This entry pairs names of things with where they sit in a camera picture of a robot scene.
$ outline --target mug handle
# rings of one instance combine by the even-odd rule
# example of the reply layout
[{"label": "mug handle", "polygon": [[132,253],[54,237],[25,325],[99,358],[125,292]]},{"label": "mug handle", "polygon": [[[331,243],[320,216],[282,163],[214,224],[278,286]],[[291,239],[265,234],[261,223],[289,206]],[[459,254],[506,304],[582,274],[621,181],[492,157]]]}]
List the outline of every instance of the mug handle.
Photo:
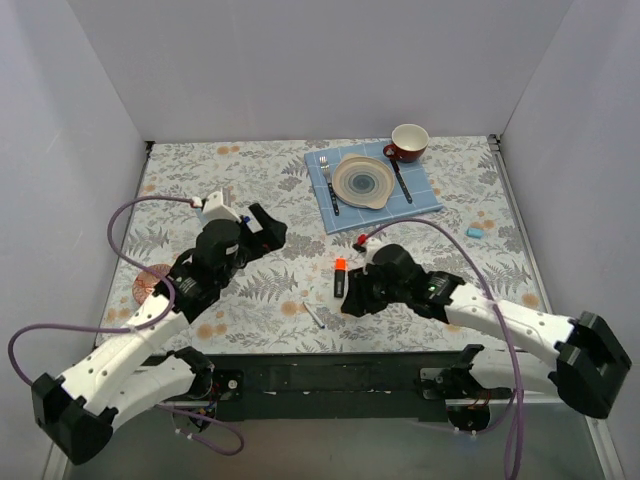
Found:
[{"label": "mug handle", "polygon": [[384,156],[387,158],[395,158],[398,156],[398,153],[396,151],[396,146],[393,143],[390,143],[389,145],[384,147],[382,149],[382,153],[384,153]]}]

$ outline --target white wall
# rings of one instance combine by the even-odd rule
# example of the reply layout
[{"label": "white wall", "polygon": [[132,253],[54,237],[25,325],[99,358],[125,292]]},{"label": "white wall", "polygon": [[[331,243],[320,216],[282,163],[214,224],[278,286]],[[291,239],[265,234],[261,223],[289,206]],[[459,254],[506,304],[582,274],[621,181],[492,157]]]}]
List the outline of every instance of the white wall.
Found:
[{"label": "white wall", "polygon": [[504,135],[554,309],[600,313],[635,363],[609,425],[640,478],[640,2],[575,0]]},{"label": "white wall", "polygon": [[501,133],[571,0],[69,0],[145,140]]},{"label": "white wall", "polygon": [[[135,192],[144,144],[64,0],[0,0],[0,92],[6,345],[29,323],[98,325],[115,267],[106,223]],[[32,378],[59,373],[92,341],[29,334],[17,345],[18,357]],[[39,478],[50,442],[33,420],[31,392],[3,351],[0,477]]]}]

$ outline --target tabletop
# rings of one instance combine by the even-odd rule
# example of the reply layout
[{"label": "tabletop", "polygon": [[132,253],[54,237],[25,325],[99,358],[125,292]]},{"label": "tabletop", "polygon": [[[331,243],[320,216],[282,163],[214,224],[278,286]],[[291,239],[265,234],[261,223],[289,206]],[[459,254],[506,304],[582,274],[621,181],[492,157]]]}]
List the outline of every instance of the tabletop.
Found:
[{"label": "tabletop", "polygon": [[[139,195],[206,196],[228,187],[239,214],[248,214],[247,207],[259,202],[289,226],[282,250],[239,271],[221,299],[157,353],[187,345],[206,354],[460,350],[470,343],[504,347],[502,341],[474,330],[420,318],[404,305],[362,318],[340,313],[341,300],[333,298],[335,259],[346,258],[350,268],[361,266],[362,257],[351,245],[371,228],[325,234],[303,155],[376,140],[154,145]],[[445,206],[422,217],[442,225],[462,243],[498,296],[543,310],[487,139],[432,138],[420,161]],[[469,227],[482,228],[484,237],[467,237]],[[193,246],[201,229],[193,210],[184,204],[143,202],[135,207],[125,252],[146,265],[172,264]],[[427,270],[444,270],[478,284],[453,245],[433,229],[394,225],[380,238],[402,245]],[[119,261],[102,326],[122,325],[135,312],[132,285],[138,273]],[[316,326],[303,301],[326,329]],[[104,338],[98,336],[97,343]]]}]

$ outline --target white pen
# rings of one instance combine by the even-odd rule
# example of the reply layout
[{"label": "white pen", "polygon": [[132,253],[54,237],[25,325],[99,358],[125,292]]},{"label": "white pen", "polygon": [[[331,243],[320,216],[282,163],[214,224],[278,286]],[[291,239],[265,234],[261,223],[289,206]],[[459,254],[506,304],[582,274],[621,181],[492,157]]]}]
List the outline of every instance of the white pen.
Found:
[{"label": "white pen", "polygon": [[327,328],[327,326],[324,323],[322,323],[322,320],[318,318],[315,312],[309,308],[309,305],[307,305],[307,302],[302,302],[302,304],[304,305],[304,308],[307,309],[307,312],[309,312],[309,315],[311,315],[311,318],[313,318],[313,321],[316,322],[316,325],[318,325],[320,328]]}]

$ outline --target red mug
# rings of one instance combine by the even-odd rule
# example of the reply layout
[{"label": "red mug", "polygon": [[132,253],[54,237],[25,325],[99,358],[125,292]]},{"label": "red mug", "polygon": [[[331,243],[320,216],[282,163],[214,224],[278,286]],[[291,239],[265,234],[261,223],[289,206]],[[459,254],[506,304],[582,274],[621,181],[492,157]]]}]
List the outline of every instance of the red mug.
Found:
[{"label": "red mug", "polygon": [[415,162],[427,149],[429,145],[429,134],[419,127],[407,123],[393,129],[391,141],[384,149],[384,155],[398,162]]}]

